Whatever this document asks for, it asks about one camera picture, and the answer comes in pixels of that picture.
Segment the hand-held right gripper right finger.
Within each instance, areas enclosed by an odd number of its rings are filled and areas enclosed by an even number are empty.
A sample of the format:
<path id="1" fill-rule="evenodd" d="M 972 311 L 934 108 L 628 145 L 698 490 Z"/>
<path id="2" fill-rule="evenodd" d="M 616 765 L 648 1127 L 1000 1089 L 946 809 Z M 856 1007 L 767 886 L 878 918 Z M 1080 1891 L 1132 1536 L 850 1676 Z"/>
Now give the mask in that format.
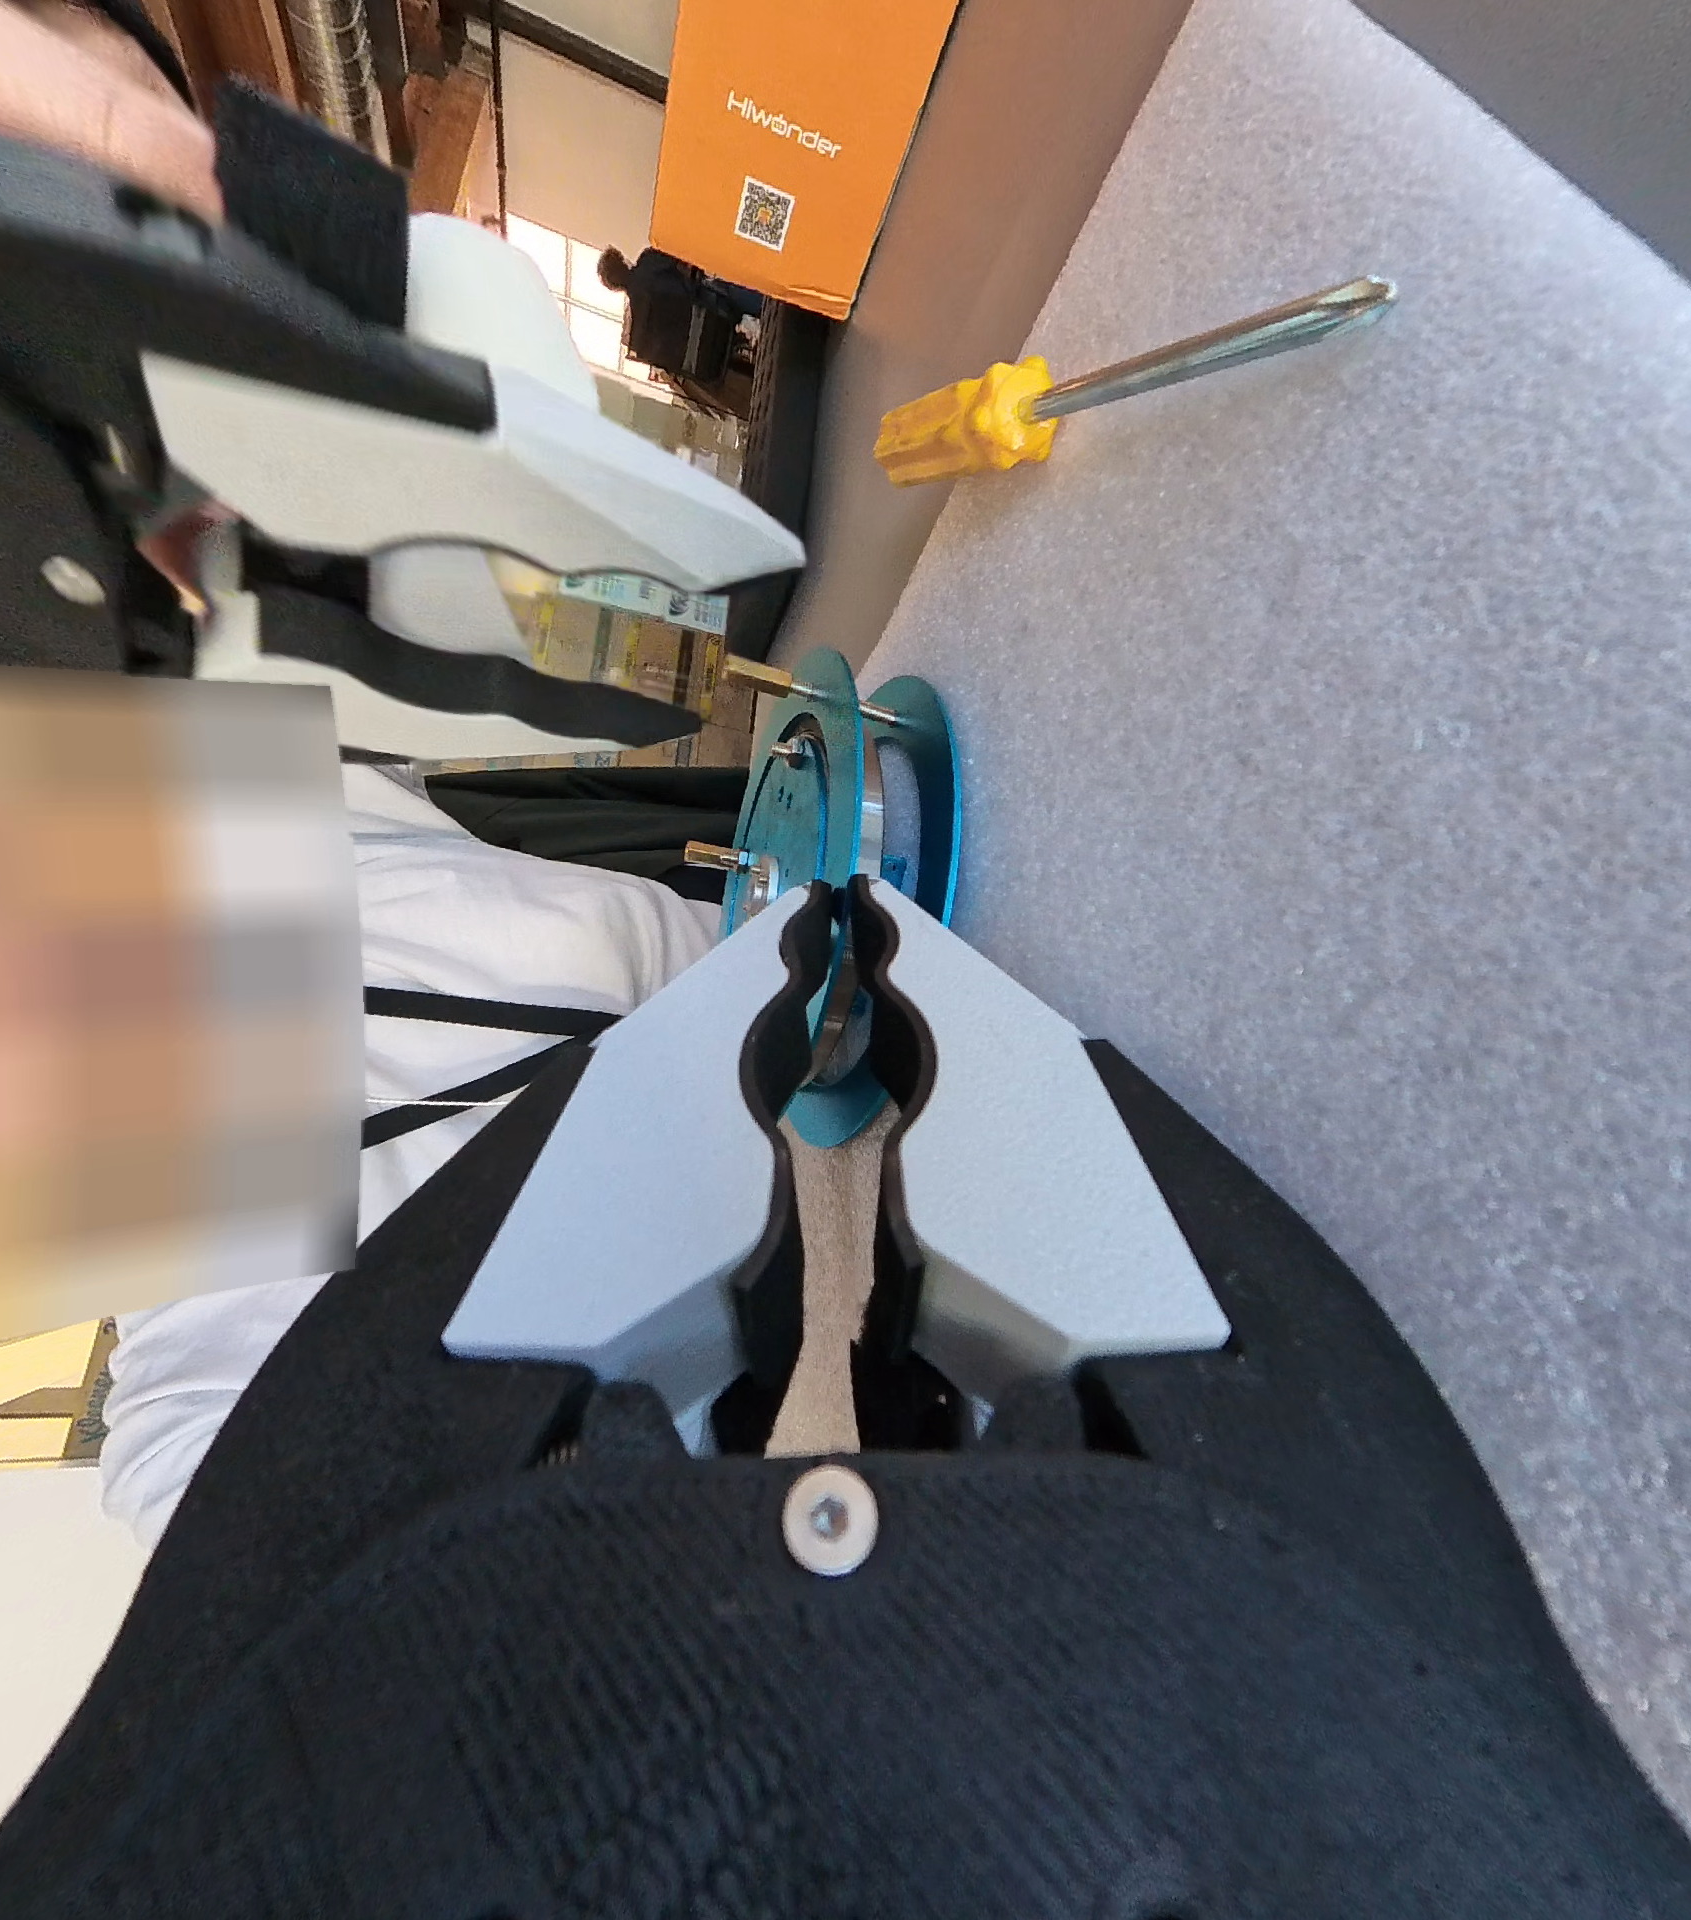
<path id="1" fill-rule="evenodd" d="M 850 1338 L 856 1446 L 963 1446 L 972 1403 L 1092 1358 L 1225 1356 L 1096 1040 L 889 886 L 850 875 L 874 995 L 874 1300 Z"/>

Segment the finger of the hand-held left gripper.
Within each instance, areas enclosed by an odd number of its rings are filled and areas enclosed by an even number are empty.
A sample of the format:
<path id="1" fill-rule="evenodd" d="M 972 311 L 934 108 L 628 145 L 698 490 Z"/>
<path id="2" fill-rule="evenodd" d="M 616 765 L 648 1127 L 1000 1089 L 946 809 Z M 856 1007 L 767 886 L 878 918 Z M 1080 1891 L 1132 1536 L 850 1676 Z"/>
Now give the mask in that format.
<path id="1" fill-rule="evenodd" d="M 717 593 L 805 571 L 738 490 L 527 373 L 494 373 L 494 431 L 438 431 L 144 354 L 164 455 L 254 535 L 373 559 L 373 621 L 432 652 L 509 652 L 525 627 L 492 553 L 535 573 L 639 573 Z"/>
<path id="2" fill-rule="evenodd" d="M 319 689 L 378 759 L 655 750 L 708 728 L 708 633 L 476 553 L 378 559 L 204 542 L 193 672 Z"/>

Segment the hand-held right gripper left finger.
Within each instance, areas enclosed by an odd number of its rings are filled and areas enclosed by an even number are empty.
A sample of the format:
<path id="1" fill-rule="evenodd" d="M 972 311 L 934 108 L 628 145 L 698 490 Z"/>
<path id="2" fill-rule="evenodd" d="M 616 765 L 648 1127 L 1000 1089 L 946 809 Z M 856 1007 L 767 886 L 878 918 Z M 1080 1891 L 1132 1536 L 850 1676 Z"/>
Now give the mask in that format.
<path id="1" fill-rule="evenodd" d="M 813 1074 L 831 886 L 793 886 L 622 1018 L 564 1104 L 443 1326 L 457 1358 L 639 1379 L 674 1418 L 738 1388 L 767 1442 L 805 1348 L 805 1243 L 779 1113 Z"/>

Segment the blue round metal turntable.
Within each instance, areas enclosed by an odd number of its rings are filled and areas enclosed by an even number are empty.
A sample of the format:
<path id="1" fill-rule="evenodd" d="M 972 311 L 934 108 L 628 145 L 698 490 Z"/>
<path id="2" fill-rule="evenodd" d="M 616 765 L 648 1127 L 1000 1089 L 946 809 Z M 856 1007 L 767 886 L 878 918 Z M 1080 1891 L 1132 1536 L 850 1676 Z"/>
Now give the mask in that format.
<path id="1" fill-rule="evenodd" d="M 959 850 L 963 850 L 963 778 L 954 705 L 934 678 L 884 678 L 856 692 L 850 666 L 820 645 L 793 666 L 813 692 L 761 692 L 761 748 L 738 798 L 734 850 L 747 873 L 724 873 L 717 940 L 761 918 L 793 886 L 884 875 L 918 913 L 954 921 Z M 831 921 L 831 969 L 805 1006 L 813 1074 L 793 1095 L 789 1125 L 813 1151 L 847 1151 L 884 1111 L 878 1074 L 867 1067 L 874 995 L 850 965 L 850 913 Z"/>

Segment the person's left hand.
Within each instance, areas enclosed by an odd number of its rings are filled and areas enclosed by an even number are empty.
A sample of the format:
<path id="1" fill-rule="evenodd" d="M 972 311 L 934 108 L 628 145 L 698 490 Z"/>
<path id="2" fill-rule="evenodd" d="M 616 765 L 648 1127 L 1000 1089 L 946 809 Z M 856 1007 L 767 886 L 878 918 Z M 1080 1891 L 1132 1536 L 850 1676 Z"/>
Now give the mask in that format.
<path id="1" fill-rule="evenodd" d="M 214 127 L 156 62 L 91 4 L 0 0 L 0 137 L 65 151 L 164 206 L 222 219 Z"/>

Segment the white foam sheet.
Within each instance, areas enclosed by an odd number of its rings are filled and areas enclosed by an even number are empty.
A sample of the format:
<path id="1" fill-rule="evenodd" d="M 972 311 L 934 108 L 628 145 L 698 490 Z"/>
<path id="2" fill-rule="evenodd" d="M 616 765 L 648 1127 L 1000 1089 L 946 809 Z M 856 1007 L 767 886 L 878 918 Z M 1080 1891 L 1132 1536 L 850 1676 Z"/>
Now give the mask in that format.
<path id="1" fill-rule="evenodd" d="M 1413 1338 L 1691 1828 L 1691 287 L 1360 4 L 1189 4 L 1033 351 L 1392 278 L 954 490 L 959 934 Z"/>

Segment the orange cardboard box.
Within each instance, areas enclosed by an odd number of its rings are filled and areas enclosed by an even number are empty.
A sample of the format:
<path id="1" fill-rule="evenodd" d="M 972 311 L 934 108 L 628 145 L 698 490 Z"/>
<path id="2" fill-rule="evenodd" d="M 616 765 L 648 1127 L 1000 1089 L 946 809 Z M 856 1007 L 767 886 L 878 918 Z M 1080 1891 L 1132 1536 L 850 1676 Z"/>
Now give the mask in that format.
<path id="1" fill-rule="evenodd" d="M 683 0 L 655 253 L 847 322 L 954 0 Z"/>

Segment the yellow handled screwdriver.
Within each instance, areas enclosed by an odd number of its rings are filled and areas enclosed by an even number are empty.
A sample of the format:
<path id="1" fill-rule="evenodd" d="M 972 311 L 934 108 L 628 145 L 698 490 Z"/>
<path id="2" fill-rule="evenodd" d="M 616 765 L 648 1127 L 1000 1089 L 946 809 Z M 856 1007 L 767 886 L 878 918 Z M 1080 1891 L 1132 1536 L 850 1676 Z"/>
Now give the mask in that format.
<path id="1" fill-rule="evenodd" d="M 1165 351 L 1143 351 L 1066 385 L 1052 379 L 1047 354 L 989 364 L 982 379 L 963 379 L 884 411 L 874 455 L 889 490 L 1052 462 L 1059 424 L 1086 411 L 1112 411 L 1120 397 L 1180 391 L 1216 373 L 1248 373 L 1291 351 L 1312 351 L 1356 322 L 1371 322 L 1382 311 L 1392 311 L 1392 295 L 1398 295 L 1392 278 L 1331 287 L 1293 305 L 1196 328 L 1180 344 L 1165 344 Z"/>

